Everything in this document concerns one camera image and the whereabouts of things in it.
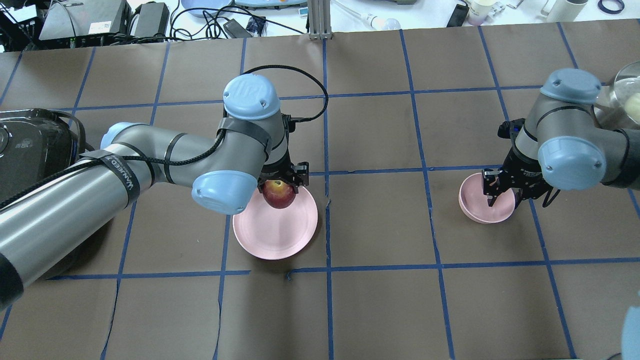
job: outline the red apple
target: red apple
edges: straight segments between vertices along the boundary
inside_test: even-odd
[[[284,209],[296,198],[296,192],[282,180],[267,180],[262,185],[262,196],[272,208]]]

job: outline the pink bowl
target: pink bowl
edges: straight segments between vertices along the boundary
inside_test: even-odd
[[[266,260],[288,258],[302,250],[316,231],[318,212],[311,193],[302,186],[298,191],[291,205],[275,209],[256,189],[246,209],[233,217],[240,246]]]
[[[512,189],[498,196],[492,207],[486,201],[482,191],[482,173],[466,178],[460,186],[458,203],[462,212],[471,220],[480,224],[496,224],[507,220],[516,208],[516,197]]]

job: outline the cable strap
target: cable strap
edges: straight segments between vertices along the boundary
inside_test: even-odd
[[[124,185],[124,188],[127,190],[127,196],[129,198],[127,206],[140,196],[140,183],[138,182],[138,178],[120,155],[106,150],[96,150],[80,154],[80,157],[100,160],[112,173],[118,176],[120,182],[122,182],[122,185]]]
[[[253,122],[235,119],[232,117],[222,118],[220,126],[218,126],[218,132],[220,132],[220,130],[222,129],[241,133],[255,139],[255,141],[262,144],[262,146],[264,147],[264,154],[266,155],[267,159],[269,158],[269,154],[271,154],[271,148],[273,146],[273,139],[265,129],[254,124]]]

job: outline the black box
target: black box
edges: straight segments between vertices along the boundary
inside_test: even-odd
[[[53,3],[40,33],[49,49],[70,47],[76,30],[76,46],[108,45],[110,35],[127,33],[131,7],[127,0],[69,0]]]
[[[164,3],[142,4],[133,36],[136,38],[165,36],[169,21],[169,8]]]

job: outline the white cup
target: white cup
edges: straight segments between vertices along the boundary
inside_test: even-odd
[[[469,16],[467,21],[473,26],[480,26],[489,15],[496,0],[471,0],[469,2]]]
[[[549,0],[545,3],[540,13],[547,18],[547,22],[569,22],[575,20],[587,0],[556,0],[551,11],[547,11]]]

